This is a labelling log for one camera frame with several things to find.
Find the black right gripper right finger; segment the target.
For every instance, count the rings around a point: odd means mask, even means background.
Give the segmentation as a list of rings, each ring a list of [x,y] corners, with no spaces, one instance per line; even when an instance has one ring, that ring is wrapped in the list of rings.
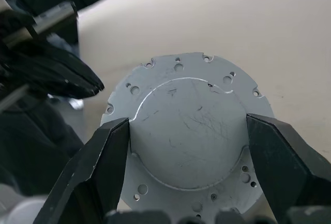
[[[288,123],[247,114],[255,174],[278,224],[331,224],[331,163]]]

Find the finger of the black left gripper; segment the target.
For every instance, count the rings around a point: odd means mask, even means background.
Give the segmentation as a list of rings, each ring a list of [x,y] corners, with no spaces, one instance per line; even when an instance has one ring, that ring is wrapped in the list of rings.
[[[83,71],[88,67],[73,53],[59,49],[48,48],[42,50],[40,54],[32,57],[33,66],[66,66],[72,70]],[[104,84],[100,80],[100,89],[104,89]]]
[[[25,78],[32,90],[61,97],[84,99],[100,92],[100,78],[89,68],[26,66]]]

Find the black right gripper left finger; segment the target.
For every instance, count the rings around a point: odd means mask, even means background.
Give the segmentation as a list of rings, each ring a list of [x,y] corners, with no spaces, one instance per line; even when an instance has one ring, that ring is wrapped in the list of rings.
[[[42,224],[103,224],[117,208],[129,148],[129,120],[104,123],[70,159],[42,207]]]

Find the silver motor lid with circuit board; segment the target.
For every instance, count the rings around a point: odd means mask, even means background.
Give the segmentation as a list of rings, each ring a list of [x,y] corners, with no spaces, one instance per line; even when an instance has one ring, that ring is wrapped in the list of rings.
[[[121,199],[212,224],[219,211],[251,216],[263,197],[249,152],[246,115],[273,117],[257,83],[235,64],[202,52],[152,58],[108,99],[102,123],[130,124]]]

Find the silver robot body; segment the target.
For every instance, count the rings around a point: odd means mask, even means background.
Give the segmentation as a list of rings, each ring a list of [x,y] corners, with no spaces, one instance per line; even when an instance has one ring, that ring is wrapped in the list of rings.
[[[24,196],[0,184],[0,224],[33,224],[48,196]]]

